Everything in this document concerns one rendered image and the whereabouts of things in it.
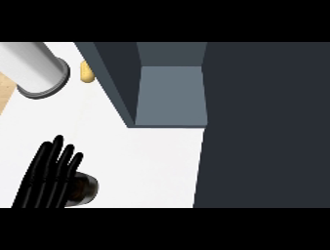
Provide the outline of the dark wine bottle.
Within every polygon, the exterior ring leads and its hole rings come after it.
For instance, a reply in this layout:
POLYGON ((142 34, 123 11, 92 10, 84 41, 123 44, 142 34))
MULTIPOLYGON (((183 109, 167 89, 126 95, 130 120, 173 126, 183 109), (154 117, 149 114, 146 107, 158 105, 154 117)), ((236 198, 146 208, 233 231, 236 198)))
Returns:
POLYGON ((72 182, 67 206, 89 204, 99 194, 99 180, 89 174, 78 172, 72 182))

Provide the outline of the small yellow rounded object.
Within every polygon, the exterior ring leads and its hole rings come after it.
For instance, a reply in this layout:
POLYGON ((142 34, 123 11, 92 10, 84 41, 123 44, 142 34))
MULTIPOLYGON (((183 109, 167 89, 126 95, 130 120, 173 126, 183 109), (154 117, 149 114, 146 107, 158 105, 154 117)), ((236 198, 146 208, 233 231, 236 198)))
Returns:
POLYGON ((96 75, 87 62, 81 62, 81 80, 86 83, 92 83, 96 80, 96 75))

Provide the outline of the dark grey open cabinet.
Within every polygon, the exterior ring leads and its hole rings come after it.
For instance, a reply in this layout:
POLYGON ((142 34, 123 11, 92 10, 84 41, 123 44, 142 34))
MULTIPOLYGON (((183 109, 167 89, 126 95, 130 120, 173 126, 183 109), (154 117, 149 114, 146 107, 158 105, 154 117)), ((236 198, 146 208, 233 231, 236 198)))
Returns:
POLYGON ((204 42, 80 42, 77 47, 130 128, 208 125, 204 42))

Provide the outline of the white cylinder with grey rim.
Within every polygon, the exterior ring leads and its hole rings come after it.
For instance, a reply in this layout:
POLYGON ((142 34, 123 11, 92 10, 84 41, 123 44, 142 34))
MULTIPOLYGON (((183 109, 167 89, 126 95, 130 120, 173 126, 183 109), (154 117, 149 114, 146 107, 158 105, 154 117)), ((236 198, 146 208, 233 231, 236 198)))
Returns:
POLYGON ((0 72, 16 82, 22 95, 39 100, 65 87, 71 67, 43 42, 0 42, 0 72))

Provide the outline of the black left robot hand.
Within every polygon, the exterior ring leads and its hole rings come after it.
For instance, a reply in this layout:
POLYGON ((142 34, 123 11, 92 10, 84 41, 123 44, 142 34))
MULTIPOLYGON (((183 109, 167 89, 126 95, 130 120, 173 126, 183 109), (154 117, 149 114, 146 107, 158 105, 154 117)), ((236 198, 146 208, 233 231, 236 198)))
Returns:
POLYGON ((65 208, 77 181, 84 154, 64 145, 64 136, 39 148, 22 179, 14 208, 65 208))

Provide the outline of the dark grey cabinet door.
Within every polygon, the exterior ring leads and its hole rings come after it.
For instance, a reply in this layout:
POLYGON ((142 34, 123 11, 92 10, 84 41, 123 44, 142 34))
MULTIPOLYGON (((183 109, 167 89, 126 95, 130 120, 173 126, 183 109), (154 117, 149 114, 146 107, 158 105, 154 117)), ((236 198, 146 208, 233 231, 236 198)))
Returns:
POLYGON ((330 43, 212 43, 199 207, 330 207, 330 43))

